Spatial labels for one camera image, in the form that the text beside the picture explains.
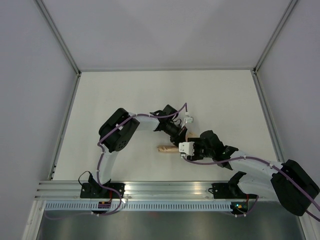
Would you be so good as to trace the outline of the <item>peach cloth napkin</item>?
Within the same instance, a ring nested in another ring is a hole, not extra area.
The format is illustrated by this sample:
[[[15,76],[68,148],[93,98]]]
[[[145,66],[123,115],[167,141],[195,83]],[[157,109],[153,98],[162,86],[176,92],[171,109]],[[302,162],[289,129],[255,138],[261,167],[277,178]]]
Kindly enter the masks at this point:
[[[198,138],[199,136],[193,132],[188,132],[185,137],[187,142],[189,138]],[[157,150],[159,153],[176,154],[179,153],[179,147],[175,145],[158,145]]]

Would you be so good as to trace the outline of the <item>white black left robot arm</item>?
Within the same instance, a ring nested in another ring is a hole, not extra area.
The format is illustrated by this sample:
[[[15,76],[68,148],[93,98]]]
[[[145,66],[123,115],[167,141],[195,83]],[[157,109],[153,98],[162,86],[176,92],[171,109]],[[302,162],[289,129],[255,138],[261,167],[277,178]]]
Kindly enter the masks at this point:
[[[94,174],[96,182],[92,185],[92,193],[98,198],[108,195],[107,183],[112,179],[112,168],[118,153],[128,145],[135,132],[164,132],[176,147],[184,142],[187,136],[185,122],[177,124],[176,120],[179,113],[186,109],[187,104],[180,110],[168,104],[163,110],[150,113],[131,113],[124,108],[118,108],[98,131],[97,145],[101,148],[101,156]]]

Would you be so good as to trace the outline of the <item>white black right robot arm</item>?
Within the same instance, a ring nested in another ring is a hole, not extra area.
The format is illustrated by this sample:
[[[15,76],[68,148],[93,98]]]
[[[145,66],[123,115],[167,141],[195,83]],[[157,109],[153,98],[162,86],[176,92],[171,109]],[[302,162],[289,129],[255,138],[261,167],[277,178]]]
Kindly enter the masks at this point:
[[[189,163],[203,165],[203,159],[211,159],[211,165],[233,171],[227,189],[234,198],[246,195],[267,198],[277,201],[295,216],[307,213],[310,205],[320,207],[316,202],[320,188],[294,160],[278,162],[251,156],[223,144],[211,130],[181,142],[178,149]]]

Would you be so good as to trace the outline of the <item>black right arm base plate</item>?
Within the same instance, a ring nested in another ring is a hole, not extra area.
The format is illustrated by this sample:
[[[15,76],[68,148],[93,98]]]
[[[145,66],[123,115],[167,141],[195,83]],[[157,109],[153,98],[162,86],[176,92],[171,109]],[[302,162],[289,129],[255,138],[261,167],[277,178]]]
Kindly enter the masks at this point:
[[[255,194],[246,194],[237,185],[227,182],[212,183],[209,191],[216,200],[251,200],[256,198]]]

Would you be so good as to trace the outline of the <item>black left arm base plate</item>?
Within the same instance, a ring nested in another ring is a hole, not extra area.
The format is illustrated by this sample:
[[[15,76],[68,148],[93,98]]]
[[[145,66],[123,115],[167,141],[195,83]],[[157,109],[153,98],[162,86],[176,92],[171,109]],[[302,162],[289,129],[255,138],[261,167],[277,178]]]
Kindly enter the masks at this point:
[[[111,182],[106,185],[107,188],[111,188],[119,192],[120,196],[123,197],[125,193],[125,184],[120,182]],[[102,188],[97,185],[96,188],[91,186],[90,183],[86,182],[82,184],[80,191],[81,199],[119,199],[119,195],[109,189]]]

